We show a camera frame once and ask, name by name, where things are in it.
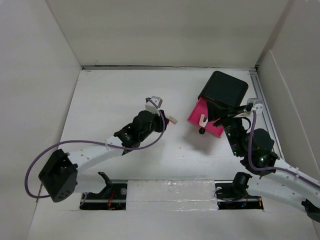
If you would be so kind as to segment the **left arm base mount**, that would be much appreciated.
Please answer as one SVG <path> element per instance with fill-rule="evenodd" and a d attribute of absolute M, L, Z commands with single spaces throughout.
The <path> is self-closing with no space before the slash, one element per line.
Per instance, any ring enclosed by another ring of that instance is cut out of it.
<path fill-rule="evenodd" d="M 98 192 L 82 193 L 79 208 L 81 210 L 126 210 L 128 181 L 111 180 L 104 172 L 98 172 L 103 179 L 103 188 Z"/>

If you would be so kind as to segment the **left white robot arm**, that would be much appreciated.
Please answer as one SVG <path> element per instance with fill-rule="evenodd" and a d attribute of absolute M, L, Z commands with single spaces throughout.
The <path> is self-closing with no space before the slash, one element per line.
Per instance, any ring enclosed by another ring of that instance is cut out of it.
<path fill-rule="evenodd" d="M 94 189 L 80 180 L 85 170 L 111 158 L 116 158 L 140 149 L 140 144 L 153 132 L 164 133 L 169 123 L 165 112 L 152 113 L 143 110 L 134 117 L 131 123 L 115 132 L 106 142 L 93 144 L 78 151 L 64 152 L 55 150 L 38 178 L 54 203 L 59 203 L 75 192 L 92 192 L 100 198 L 111 194 L 111 185 L 99 181 Z"/>

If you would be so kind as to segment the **beige clip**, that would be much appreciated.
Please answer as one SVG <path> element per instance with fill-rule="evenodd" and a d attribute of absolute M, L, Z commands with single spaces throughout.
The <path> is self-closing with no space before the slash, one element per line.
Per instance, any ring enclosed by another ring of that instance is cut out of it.
<path fill-rule="evenodd" d="M 205 128 L 208 123 L 208 118 L 205 114 L 201 114 L 199 119 L 199 125 L 201 128 Z"/>
<path fill-rule="evenodd" d="M 171 122 L 173 123 L 174 125 L 178 123 L 178 120 L 176 118 L 174 118 L 173 116 L 169 115 L 169 116 L 166 116 L 166 118 Z"/>

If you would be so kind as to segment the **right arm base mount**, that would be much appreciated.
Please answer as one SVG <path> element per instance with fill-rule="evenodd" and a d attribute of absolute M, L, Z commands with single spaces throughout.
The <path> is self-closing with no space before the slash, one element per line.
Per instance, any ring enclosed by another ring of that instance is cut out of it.
<path fill-rule="evenodd" d="M 213 195 L 218 210 L 263 210 L 262 198 L 247 192 L 251 178 L 248 173 L 238 172 L 232 181 L 215 182 Z"/>

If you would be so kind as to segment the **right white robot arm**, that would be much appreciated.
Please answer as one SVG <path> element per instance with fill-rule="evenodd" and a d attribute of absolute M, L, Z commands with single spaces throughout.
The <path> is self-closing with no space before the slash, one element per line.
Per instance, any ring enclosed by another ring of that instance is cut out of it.
<path fill-rule="evenodd" d="M 237 197 L 259 196 L 292 206 L 312 220 L 320 220 L 320 182 L 293 167 L 275 152 L 269 133 L 256 128 L 257 116 L 263 112 L 259 98 L 245 105 L 206 102 L 208 122 L 223 127 L 234 156 L 247 172 L 237 172 L 231 191 Z"/>

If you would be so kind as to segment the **black drawer cabinet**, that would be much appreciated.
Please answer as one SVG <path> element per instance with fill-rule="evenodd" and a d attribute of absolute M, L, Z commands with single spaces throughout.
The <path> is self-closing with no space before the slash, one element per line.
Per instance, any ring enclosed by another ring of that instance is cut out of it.
<path fill-rule="evenodd" d="M 214 71 L 197 99 L 206 98 L 231 106 L 239 106 L 248 88 L 249 85 L 245 81 L 221 71 Z"/>

